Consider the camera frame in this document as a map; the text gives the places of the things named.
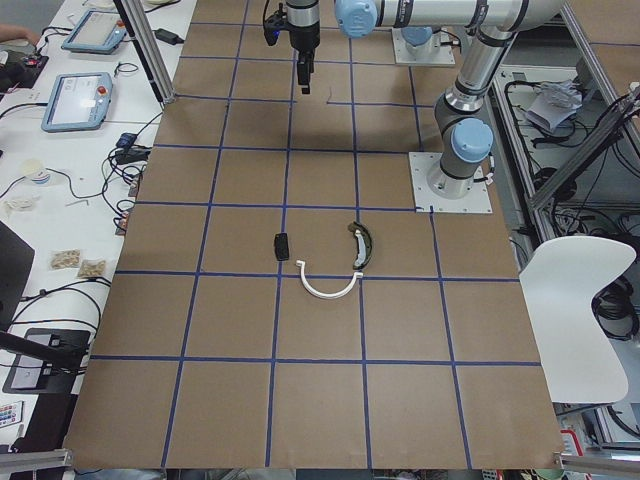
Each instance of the white curved plastic piece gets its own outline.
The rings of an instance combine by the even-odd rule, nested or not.
[[[520,274],[551,400],[614,403],[627,375],[591,311],[595,294],[636,258],[628,245],[564,237],[538,247]]]
[[[298,260],[296,261],[296,265],[300,267],[300,280],[302,280],[302,285],[304,285],[304,288],[307,290],[307,292],[309,292],[314,297],[322,298],[323,300],[335,300],[337,298],[344,297],[347,293],[353,290],[353,287],[356,286],[356,282],[358,281],[358,279],[364,277],[364,274],[362,272],[355,272],[353,274],[351,282],[349,282],[349,285],[347,285],[344,289],[336,293],[322,293],[309,285],[304,271],[306,263],[303,260]]]

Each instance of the person's hand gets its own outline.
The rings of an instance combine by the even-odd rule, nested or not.
[[[35,47],[36,45],[38,45],[38,42],[40,41],[40,34],[39,34],[39,33],[36,33],[36,32],[34,32],[34,31],[32,31],[32,30],[29,30],[29,29],[26,29],[26,32],[25,32],[25,33],[26,33],[26,35],[25,35],[25,37],[24,37],[24,38],[26,38],[26,39],[27,39],[27,41],[28,41],[31,45],[33,45],[34,47]]]

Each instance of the metal frame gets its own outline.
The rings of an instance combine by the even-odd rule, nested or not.
[[[73,454],[67,449],[36,453],[4,453],[0,454],[0,474],[70,467],[72,462]]]

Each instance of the brown cardboard surface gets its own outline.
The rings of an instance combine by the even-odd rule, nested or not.
[[[355,206],[353,153],[293,152],[289,160],[291,205]]]
[[[183,58],[173,86],[179,95],[226,98],[236,62],[231,59]]]
[[[218,150],[215,149],[152,150],[138,200],[208,202],[217,158]]]
[[[631,83],[637,82],[640,77],[640,72],[638,71],[640,45],[634,47],[593,45],[591,48],[598,56],[600,64],[607,72],[607,76],[618,95],[622,96],[629,93]]]
[[[194,357],[270,357],[276,288],[273,278],[200,279],[187,353]]]
[[[561,442],[494,189],[493,215],[413,211],[405,152],[441,150],[428,107],[455,69],[412,84],[388,31],[324,28],[303,96],[263,5],[198,2],[187,96],[163,116],[67,438],[77,466],[547,466]],[[311,296],[295,260],[342,289],[354,220],[373,236],[364,279]]]
[[[368,370],[376,465],[398,462],[405,468],[420,468],[426,461],[445,469],[465,463],[460,417],[451,401],[455,398],[451,368],[373,365]]]
[[[73,465],[160,465],[177,369],[171,362],[93,360],[64,442]]]
[[[180,355],[191,276],[116,275],[94,355]],[[153,319],[153,325],[147,321]]]
[[[437,282],[365,282],[363,296],[368,358],[450,360]]]
[[[637,1],[569,0],[569,4],[590,43],[640,44]]]
[[[564,447],[554,416],[539,414],[550,402],[542,367],[460,367],[458,375],[473,465],[557,468],[552,452]]]
[[[540,361],[520,285],[449,282],[445,293],[457,359]]]
[[[411,168],[405,154],[358,155],[360,204],[413,209]]]
[[[366,468],[357,365],[278,365],[273,467]]]
[[[224,150],[220,157],[214,201],[279,205],[283,199],[286,162],[284,152]]]
[[[268,402],[268,365],[188,363],[167,467],[263,465]]]
[[[204,207],[136,205],[118,269],[193,272],[206,214]]]

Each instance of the black cable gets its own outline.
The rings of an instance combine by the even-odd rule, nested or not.
[[[629,425],[624,423],[622,419],[618,416],[618,412],[616,412],[611,405],[607,407],[607,412],[609,413],[611,420],[613,420],[613,423],[615,423],[618,427],[620,427],[622,430],[624,430],[626,433],[628,433],[632,437],[640,438],[640,432],[638,432],[637,430],[634,430]]]
[[[92,473],[98,473],[98,472],[101,472],[101,471],[102,471],[102,468],[99,468],[98,470],[90,470],[90,471],[88,471],[88,472],[82,472],[82,473],[80,473],[80,472],[78,472],[78,470],[76,470],[75,468],[73,469],[73,472],[74,472],[76,475],[78,475],[78,476],[82,476],[82,475],[91,475]]]
[[[640,319],[631,302],[632,295],[633,286],[624,276],[620,276],[598,292],[591,301],[591,310],[608,338],[628,341],[635,337],[640,330]],[[616,334],[602,324],[602,319],[609,321],[629,319],[631,325],[624,334]]]
[[[144,127],[142,127],[140,130],[138,130],[138,133],[136,133],[136,137],[140,136],[140,134],[149,126],[153,123],[153,121],[158,118],[160,115],[162,115],[164,112],[160,112],[158,115],[156,115],[155,117],[153,117],[151,120],[149,120]]]
[[[172,2],[163,3],[162,5],[155,6],[150,8],[149,10],[145,10],[144,13],[155,12],[156,10],[160,10],[161,8],[168,7],[170,5],[175,5],[176,3],[180,3],[182,0],[173,0]]]
[[[269,2],[270,2],[270,0],[266,0],[266,2],[264,4],[264,10],[262,11],[262,24],[263,25],[267,21],[267,10],[269,10]]]
[[[135,63],[118,62],[118,65],[116,65],[116,68],[113,70],[113,76],[117,77],[121,73],[135,73],[138,70],[140,70],[140,67],[138,67]]]
[[[27,177],[20,177],[20,178],[15,179],[13,182],[11,182],[9,184],[9,186],[7,187],[7,189],[4,192],[0,193],[0,199],[2,199],[7,193],[9,193],[9,191],[11,191],[11,189],[13,187],[15,187],[18,183],[20,183],[22,180],[24,180],[26,178]]]
[[[7,113],[12,112],[13,110],[17,110],[22,107],[46,107],[48,104],[44,102],[34,102],[34,103],[21,103],[19,105],[14,105],[13,107],[7,108],[4,112],[0,113],[0,119],[7,115]]]

